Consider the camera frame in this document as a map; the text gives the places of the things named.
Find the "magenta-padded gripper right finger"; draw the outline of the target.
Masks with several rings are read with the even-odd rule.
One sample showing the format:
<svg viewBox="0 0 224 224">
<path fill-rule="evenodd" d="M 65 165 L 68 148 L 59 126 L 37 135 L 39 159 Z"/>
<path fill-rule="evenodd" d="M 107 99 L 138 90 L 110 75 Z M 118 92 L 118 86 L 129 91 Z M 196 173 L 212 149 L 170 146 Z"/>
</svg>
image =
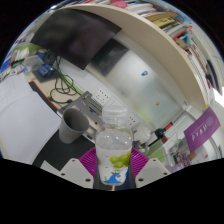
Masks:
<svg viewBox="0 0 224 224">
<path fill-rule="evenodd" d="M 170 175 L 170 172 L 157 158 L 149 159 L 136 149 L 132 149 L 130 166 L 136 188 L 144 187 Z"/>
</svg>

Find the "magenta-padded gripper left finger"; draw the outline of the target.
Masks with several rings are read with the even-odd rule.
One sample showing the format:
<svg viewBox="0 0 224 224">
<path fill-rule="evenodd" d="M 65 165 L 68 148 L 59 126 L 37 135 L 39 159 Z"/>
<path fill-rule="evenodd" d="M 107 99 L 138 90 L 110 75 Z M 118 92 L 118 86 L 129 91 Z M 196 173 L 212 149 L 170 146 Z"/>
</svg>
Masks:
<svg viewBox="0 0 224 224">
<path fill-rule="evenodd" d="M 97 187 L 99 180 L 95 148 L 90 148 L 79 159 L 71 158 L 60 171 L 60 176 L 84 188 Z"/>
</svg>

